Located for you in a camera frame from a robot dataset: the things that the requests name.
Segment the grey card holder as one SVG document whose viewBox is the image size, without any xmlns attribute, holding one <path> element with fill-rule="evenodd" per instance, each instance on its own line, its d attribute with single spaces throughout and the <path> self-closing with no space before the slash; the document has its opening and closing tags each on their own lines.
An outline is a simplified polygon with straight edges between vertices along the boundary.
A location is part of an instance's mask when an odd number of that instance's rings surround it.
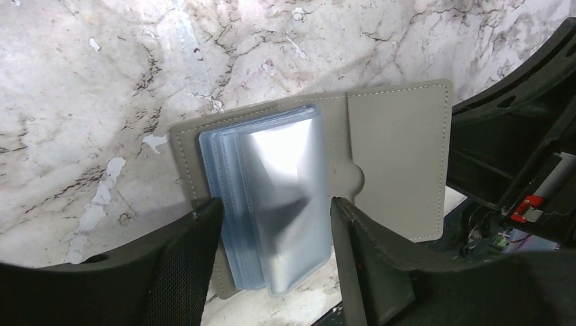
<svg viewBox="0 0 576 326">
<path fill-rule="evenodd" d="M 452 95 L 436 79 L 289 96 L 172 126 L 187 199 L 224 205 L 215 294 L 296 288 L 331 257 L 334 197 L 413 242 L 440 238 Z"/>
</svg>

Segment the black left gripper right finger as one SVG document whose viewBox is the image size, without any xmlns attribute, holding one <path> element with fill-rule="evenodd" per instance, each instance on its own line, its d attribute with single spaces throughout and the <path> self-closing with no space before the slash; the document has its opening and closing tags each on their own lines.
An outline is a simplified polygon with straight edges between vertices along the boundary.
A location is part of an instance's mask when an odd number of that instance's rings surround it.
<svg viewBox="0 0 576 326">
<path fill-rule="evenodd" d="M 376 223 L 346 198 L 330 208 L 347 325 L 574 325 L 575 252 L 452 259 Z"/>
</svg>

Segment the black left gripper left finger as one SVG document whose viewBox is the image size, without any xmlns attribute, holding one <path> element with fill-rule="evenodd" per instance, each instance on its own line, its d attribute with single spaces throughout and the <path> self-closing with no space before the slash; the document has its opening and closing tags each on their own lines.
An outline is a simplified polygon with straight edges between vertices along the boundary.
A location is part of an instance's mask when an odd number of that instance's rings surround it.
<svg viewBox="0 0 576 326">
<path fill-rule="evenodd" d="M 214 198 L 80 264 L 2 264 L 1 324 L 199 325 L 222 221 Z"/>
</svg>

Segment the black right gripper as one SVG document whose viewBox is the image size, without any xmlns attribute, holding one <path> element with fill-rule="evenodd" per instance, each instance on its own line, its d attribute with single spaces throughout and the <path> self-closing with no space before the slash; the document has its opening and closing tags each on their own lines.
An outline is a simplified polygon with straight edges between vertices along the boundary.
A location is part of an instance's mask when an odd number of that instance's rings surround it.
<svg viewBox="0 0 576 326">
<path fill-rule="evenodd" d="M 447 184 L 465 196 L 434 251 L 465 259 L 575 248 L 575 19 L 452 110 Z"/>
</svg>

